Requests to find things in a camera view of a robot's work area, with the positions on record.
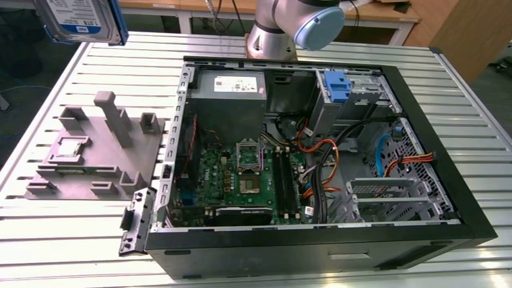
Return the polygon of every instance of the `green circuit board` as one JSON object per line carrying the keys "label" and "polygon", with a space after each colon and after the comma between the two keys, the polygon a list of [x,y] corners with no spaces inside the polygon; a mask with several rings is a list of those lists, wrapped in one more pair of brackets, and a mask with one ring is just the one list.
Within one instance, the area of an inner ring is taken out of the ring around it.
{"label": "green circuit board", "polygon": [[[188,198],[189,200],[187,201],[188,207],[187,205],[183,207],[185,226],[203,226],[203,215],[193,208],[211,206],[267,207],[273,210],[272,224],[304,223],[304,219],[299,214],[289,215],[287,219],[277,215],[272,168],[272,153],[275,151],[264,149],[261,153],[263,170],[257,173],[239,174],[236,148],[208,148],[203,150],[197,188],[195,191],[181,192],[181,199]],[[247,157],[249,158],[247,162],[259,160],[259,157]],[[291,165],[300,167],[303,162],[303,155],[291,153]],[[296,201],[300,207],[299,193]]]}

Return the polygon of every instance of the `aluminum slotted table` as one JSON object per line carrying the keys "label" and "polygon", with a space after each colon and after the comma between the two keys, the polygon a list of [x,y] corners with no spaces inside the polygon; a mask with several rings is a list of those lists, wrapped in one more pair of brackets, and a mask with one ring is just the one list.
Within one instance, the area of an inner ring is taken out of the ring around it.
{"label": "aluminum slotted table", "polygon": [[[87,114],[100,115],[93,97],[99,90],[107,90],[116,93],[116,105],[127,109],[129,116],[155,112],[160,118],[172,119],[183,56],[241,58],[244,54],[241,37],[133,32],[124,47],[81,44],[0,172],[0,280],[9,280],[0,286],[180,283],[149,256],[117,257],[123,233],[119,222],[127,201],[25,200],[23,195],[28,177],[61,129],[56,118],[65,105],[88,106]],[[205,287],[447,287],[455,283],[465,287],[508,287],[512,141],[444,56],[427,48],[343,43],[320,52],[299,50],[297,54],[299,60],[399,67],[499,238],[477,248],[452,251],[408,270],[185,283]]]}

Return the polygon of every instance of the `motherboard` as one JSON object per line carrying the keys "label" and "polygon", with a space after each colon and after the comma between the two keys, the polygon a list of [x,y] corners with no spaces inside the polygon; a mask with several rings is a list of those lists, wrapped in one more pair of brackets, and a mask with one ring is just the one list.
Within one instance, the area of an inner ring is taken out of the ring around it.
{"label": "motherboard", "polygon": [[307,223],[293,181],[303,168],[300,152],[261,149],[259,142],[204,149],[197,187],[179,191],[173,226]]}

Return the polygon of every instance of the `hard drive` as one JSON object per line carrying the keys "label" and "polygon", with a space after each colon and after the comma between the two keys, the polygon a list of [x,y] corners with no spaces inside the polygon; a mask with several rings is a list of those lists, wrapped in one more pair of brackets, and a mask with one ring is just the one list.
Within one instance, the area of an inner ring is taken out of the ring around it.
{"label": "hard drive", "polygon": [[35,0],[35,6],[53,42],[125,44],[128,31],[117,0]]}

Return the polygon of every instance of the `blue drive bay latch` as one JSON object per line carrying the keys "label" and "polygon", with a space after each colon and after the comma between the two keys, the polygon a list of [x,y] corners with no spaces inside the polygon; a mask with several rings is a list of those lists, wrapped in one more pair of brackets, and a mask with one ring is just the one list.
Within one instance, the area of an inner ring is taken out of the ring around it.
{"label": "blue drive bay latch", "polygon": [[329,92],[331,101],[344,103],[351,95],[351,81],[341,71],[325,71],[324,85]]}

